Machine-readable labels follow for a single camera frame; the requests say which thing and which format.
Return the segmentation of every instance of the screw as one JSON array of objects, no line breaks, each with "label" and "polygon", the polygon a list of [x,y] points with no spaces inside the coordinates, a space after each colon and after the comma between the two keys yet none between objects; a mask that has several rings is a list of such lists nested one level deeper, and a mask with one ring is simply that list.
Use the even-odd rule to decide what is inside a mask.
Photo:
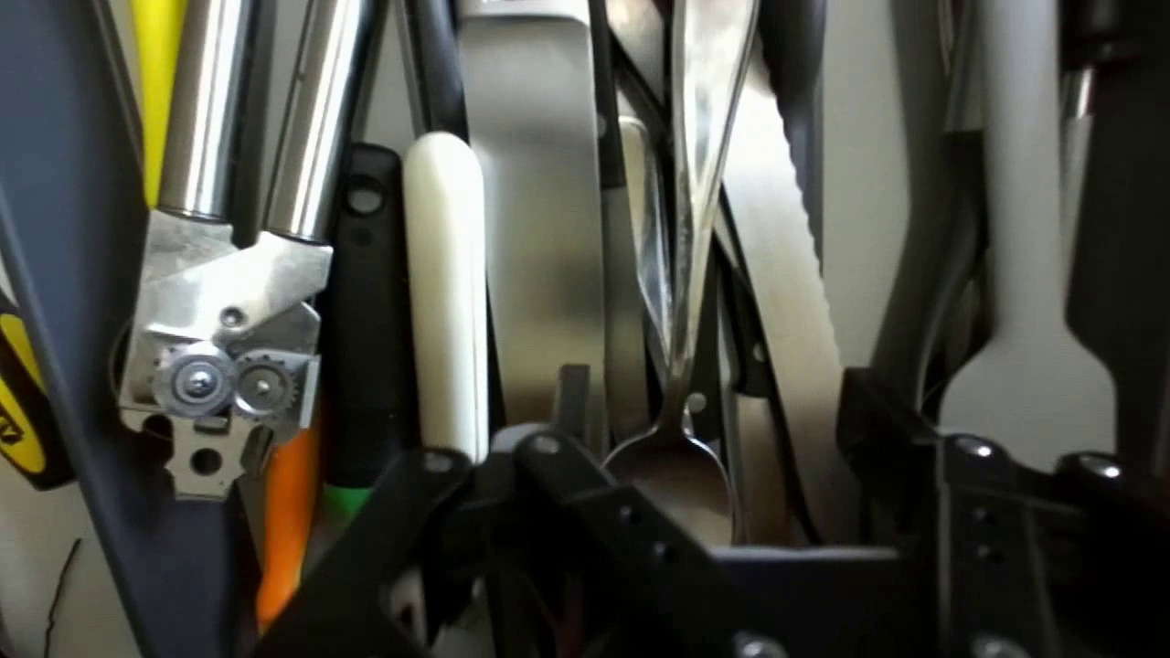
[{"label": "screw", "polygon": [[298,392],[283,367],[253,364],[247,367],[238,394],[253,412],[283,412]]},{"label": "screw", "polygon": [[185,377],[185,394],[187,399],[214,399],[217,388],[219,388],[219,377],[214,367],[192,367]]},{"label": "screw", "polygon": [[1029,658],[1029,651],[1007,634],[976,634],[972,658]]},{"label": "screw", "polygon": [[787,658],[787,651],[773,634],[738,632],[734,658]]}]

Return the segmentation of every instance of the kitchen utensil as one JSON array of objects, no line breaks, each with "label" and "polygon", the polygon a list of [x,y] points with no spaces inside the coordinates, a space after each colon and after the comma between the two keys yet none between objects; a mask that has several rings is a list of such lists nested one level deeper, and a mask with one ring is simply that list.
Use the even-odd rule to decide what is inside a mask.
[{"label": "kitchen utensil", "polygon": [[967,4],[954,19],[952,0],[940,0],[932,12],[922,4],[898,15],[911,227],[869,364],[918,412],[935,410],[940,381],[952,381],[968,354],[961,348],[972,322],[957,313],[957,298],[972,289],[989,249],[984,79],[972,12]]},{"label": "kitchen utensil", "polygon": [[400,4],[406,23],[406,74],[422,115],[422,132],[470,132],[464,75],[458,65],[458,37],[451,0],[406,0]]},{"label": "kitchen utensil", "polygon": [[609,250],[588,0],[461,5],[470,140],[483,159],[488,283],[506,420],[545,420],[568,361],[609,447]]},{"label": "kitchen utensil", "polygon": [[1058,4],[979,0],[995,331],[957,367],[940,426],[1049,472],[1116,448],[1108,367],[1063,326]]},{"label": "kitchen utensil", "polygon": [[665,23],[654,0],[609,0],[609,15],[632,68],[665,103]]},{"label": "kitchen utensil", "polygon": [[488,459],[488,222],[483,171],[447,132],[406,152],[406,249],[426,447]]},{"label": "kitchen utensil", "polygon": [[609,466],[676,515],[700,539],[728,544],[734,503],[722,456],[692,436],[687,399],[711,269],[715,203],[759,4],[687,0],[674,15],[676,250],[665,392],[657,420],[623,442]]},{"label": "kitchen utensil", "polygon": [[323,415],[283,442],[265,477],[255,626],[266,627],[300,584],[319,509]]},{"label": "kitchen utensil", "polygon": [[628,235],[637,258],[637,289],[649,309],[649,352],[657,381],[665,377],[665,344],[671,344],[671,235],[661,227],[661,177],[653,132],[637,115],[623,115],[623,155],[626,155],[626,189],[628,189]]},{"label": "kitchen utensil", "polygon": [[816,244],[824,244],[824,52],[829,23],[826,15],[826,0],[765,0],[759,30]]},{"label": "kitchen utensil", "polygon": [[1063,91],[1063,132],[1061,132],[1061,152],[1063,152],[1063,269],[1072,276],[1074,263],[1074,236],[1084,219],[1084,189],[1088,189],[1088,169],[1091,169],[1091,143],[1094,143],[1094,115],[1099,115],[1099,74],[1112,63],[1124,63],[1133,53],[1129,32],[1125,32],[1125,0],[1079,0],[1063,19],[1067,32],[1067,59],[1074,63],[1074,74]]},{"label": "kitchen utensil", "polygon": [[773,410],[773,361],[752,306],[752,289],[726,266],[722,303],[722,381],[728,406],[728,475],[742,515],[746,544],[784,544],[790,538],[790,503],[778,442],[787,430]]},{"label": "kitchen utensil", "polygon": [[799,169],[761,53],[742,79],[728,148],[728,216],[761,309],[799,472],[821,525],[849,525],[856,515],[856,482],[837,453],[844,367]]},{"label": "kitchen utensil", "polygon": [[333,219],[323,297],[325,503],[355,515],[401,448],[419,447],[419,367],[406,276],[401,159],[355,143]]},{"label": "kitchen utensil", "polygon": [[599,115],[599,186],[603,186],[603,276],[609,276],[609,406],[612,436],[649,426],[649,352],[643,352],[643,309],[637,297],[637,255],[628,230],[626,194],[626,148],[618,121],[618,82],[612,59],[612,19],[603,0],[588,0],[593,30],[593,75],[595,75],[595,115]]},{"label": "kitchen utensil", "polygon": [[[192,4],[192,12],[185,15],[166,171],[157,203],[152,208],[146,222],[138,298],[119,392],[122,420],[131,430],[143,430],[152,415],[166,415],[174,423],[169,472],[181,498],[228,498],[231,482],[247,472],[247,448],[253,436],[231,436],[225,426],[217,426],[217,436],[204,436],[197,426],[203,412],[219,412],[225,399],[231,399],[228,367],[235,364],[231,359],[219,359],[225,352],[214,348],[214,339],[197,344],[196,336],[214,331],[214,303],[219,309],[235,303],[208,303],[203,297],[203,289],[228,291],[228,283],[203,283],[177,274],[235,249],[235,227],[228,216],[228,155],[235,152],[248,24],[248,0]],[[185,348],[174,344],[169,354],[177,359],[160,359],[166,339],[174,336],[185,336]]]}]

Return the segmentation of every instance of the metal handle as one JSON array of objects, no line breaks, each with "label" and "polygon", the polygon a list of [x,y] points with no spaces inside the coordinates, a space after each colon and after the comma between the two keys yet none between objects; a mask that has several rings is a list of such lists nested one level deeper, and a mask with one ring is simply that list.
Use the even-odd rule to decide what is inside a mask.
[{"label": "metal handle", "polygon": [[728,132],[759,32],[759,0],[687,0],[674,19],[674,140],[676,140],[676,336],[665,403],[692,392],[715,208],[726,177]]},{"label": "metal handle", "polygon": [[266,197],[265,227],[292,242],[325,242],[337,159],[355,97],[372,0],[316,0]]},{"label": "metal handle", "polygon": [[253,0],[192,0],[157,203],[228,219],[231,146],[247,79]]}]

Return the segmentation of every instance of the orange handle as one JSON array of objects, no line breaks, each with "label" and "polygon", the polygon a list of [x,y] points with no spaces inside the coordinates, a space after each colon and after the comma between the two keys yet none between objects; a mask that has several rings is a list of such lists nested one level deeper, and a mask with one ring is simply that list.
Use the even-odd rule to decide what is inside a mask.
[{"label": "orange handle", "polygon": [[265,482],[265,578],[255,622],[266,627],[300,584],[319,509],[323,420],[271,453]]}]

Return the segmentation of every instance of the black handle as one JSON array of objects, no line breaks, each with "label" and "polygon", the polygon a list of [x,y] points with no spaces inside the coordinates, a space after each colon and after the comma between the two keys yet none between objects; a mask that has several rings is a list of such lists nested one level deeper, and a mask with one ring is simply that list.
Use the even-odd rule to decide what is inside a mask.
[{"label": "black handle", "polygon": [[752,283],[746,281],[746,269],[734,269],[728,255],[722,250],[722,291],[728,298],[728,326],[734,339],[734,392],[751,399],[773,399],[773,361],[765,344],[761,309],[752,298]]},{"label": "black handle", "polygon": [[323,297],[325,482],[370,487],[419,447],[401,159],[353,146]]},{"label": "black handle", "polygon": [[603,121],[603,126],[599,126],[599,186],[615,189],[615,186],[626,186],[626,159],[623,159],[623,126],[618,126],[618,91],[615,91],[615,52],[612,52],[609,0],[588,0],[588,24],[593,24],[595,115]]},{"label": "black handle", "polygon": [[1125,0],[1063,0],[1063,65],[1103,65],[1138,53],[1133,5]]},{"label": "black handle", "polygon": [[406,0],[401,5],[426,126],[470,133],[464,75],[458,63],[451,0]]}]

